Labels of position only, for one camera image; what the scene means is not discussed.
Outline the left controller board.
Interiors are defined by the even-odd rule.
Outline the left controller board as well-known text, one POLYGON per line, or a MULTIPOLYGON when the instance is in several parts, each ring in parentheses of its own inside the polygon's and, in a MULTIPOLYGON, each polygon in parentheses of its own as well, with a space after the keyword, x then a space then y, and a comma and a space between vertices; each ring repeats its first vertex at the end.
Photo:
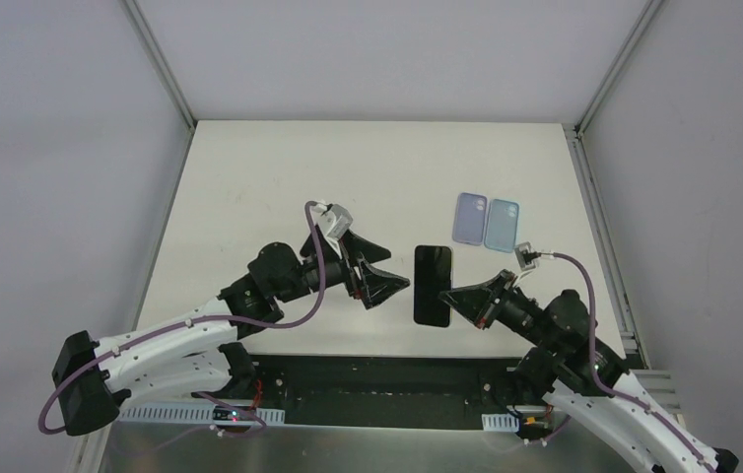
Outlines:
POLYGON ((256 414, 252 409, 239 406, 216 406, 212 412, 212 421, 218 425, 257 423, 256 414))

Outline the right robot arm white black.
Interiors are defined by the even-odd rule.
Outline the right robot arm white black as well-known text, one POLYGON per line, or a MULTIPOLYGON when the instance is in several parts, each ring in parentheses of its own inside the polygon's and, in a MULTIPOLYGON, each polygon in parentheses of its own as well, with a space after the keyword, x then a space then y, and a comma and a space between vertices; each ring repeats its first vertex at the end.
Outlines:
POLYGON ((503 271, 439 299, 478 329, 499 323, 532 347, 514 370, 514 394, 567 414, 637 472, 733 472, 738 457, 690 434, 644 387, 624 358, 592 336, 590 313, 566 289, 540 306, 503 271))

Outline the right aluminium frame rail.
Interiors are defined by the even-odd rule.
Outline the right aluminium frame rail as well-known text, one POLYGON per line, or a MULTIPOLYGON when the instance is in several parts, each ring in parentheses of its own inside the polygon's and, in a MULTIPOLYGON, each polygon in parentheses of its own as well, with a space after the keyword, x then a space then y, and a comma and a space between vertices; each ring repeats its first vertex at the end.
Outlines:
POLYGON ((571 124, 565 124, 563 129, 628 365, 634 369, 636 376, 648 389, 648 393, 663 408, 679 416, 682 414, 682 408, 671 373, 655 370, 649 363, 648 354, 639 334, 639 327, 624 286, 622 272, 610 238, 603 201, 585 152, 582 137, 571 124))

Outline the right controller board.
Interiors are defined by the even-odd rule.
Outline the right controller board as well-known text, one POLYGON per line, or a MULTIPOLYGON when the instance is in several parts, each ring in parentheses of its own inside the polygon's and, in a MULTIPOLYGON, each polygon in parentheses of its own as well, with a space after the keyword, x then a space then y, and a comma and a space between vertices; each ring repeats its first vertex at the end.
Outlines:
POLYGON ((544 437, 552 431, 552 420, 550 416, 527 416, 520 419, 519 433, 544 437))

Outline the black phone purple frame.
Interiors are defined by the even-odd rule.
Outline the black phone purple frame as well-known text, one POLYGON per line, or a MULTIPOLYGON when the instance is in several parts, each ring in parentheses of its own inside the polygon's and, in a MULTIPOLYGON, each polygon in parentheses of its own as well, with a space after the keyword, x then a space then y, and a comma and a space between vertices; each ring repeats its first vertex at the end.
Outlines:
POLYGON ((299 250, 302 259, 320 257, 325 249, 326 243, 322 240, 322 234, 318 226, 314 226, 299 250))

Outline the lavender phone case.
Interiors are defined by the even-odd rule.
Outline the lavender phone case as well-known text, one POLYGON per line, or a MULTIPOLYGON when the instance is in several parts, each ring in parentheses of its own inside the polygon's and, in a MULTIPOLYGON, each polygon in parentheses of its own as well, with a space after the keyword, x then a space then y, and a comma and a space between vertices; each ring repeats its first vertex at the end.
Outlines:
POLYGON ((467 192, 458 195, 451 233, 453 241, 469 245, 483 243, 487 204, 487 198, 483 195, 467 192))

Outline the controller board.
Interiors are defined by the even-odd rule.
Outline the controller board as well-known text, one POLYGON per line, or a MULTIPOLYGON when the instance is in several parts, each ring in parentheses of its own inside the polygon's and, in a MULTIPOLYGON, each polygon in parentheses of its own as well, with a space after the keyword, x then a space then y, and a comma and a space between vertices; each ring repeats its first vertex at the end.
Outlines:
POLYGON ((256 414, 252 409, 239 406, 216 406, 212 412, 212 421, 218 425, 257 423, 256 414))
POLYGON ((552 420, 550 416, 527 416, 520 419, 519 433, 544 437, 552 431, 552 420))

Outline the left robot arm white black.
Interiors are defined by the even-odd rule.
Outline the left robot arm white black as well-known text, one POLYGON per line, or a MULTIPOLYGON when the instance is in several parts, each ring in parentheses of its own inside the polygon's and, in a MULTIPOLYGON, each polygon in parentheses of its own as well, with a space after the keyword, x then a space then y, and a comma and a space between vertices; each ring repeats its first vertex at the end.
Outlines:
POLYGON ((247 272, 194 310, 152 327, 94 339, 68 336, 51 372, 55 390, 38 417, 40 431, 71 437, 97 431, 129 407, 192 392, 246 396, 254 368, 240 341, 265 329, 290 329, 321 308, 326 289, 342 285, 366 309, 409 287, 407 278, 375 268, 388 249, 351 231, 329 238, 314 229, 300 251, 265 245, 247 272), (316 300, 294 324, 280 305, 316 300))

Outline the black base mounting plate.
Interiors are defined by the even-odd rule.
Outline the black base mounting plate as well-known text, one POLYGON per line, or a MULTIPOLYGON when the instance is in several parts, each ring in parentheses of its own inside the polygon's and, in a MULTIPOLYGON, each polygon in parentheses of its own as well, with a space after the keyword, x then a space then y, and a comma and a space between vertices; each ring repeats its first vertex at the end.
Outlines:
POLYGON ((278 409, 292 426, 479 430, 485 414, 546 404, 513 373, 516 358, 254 355, 213 392, 278 409))

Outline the black phone light blue case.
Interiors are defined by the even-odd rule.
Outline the black phone light blue case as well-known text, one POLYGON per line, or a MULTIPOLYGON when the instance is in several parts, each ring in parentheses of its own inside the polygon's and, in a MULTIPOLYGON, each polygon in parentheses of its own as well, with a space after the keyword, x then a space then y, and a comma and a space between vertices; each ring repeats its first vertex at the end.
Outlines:
POLYGON ((446 328, 450 307, 439 295, 451 289, 452 251, 448 246, 418 245, 414 251, 413 320, 446 328))

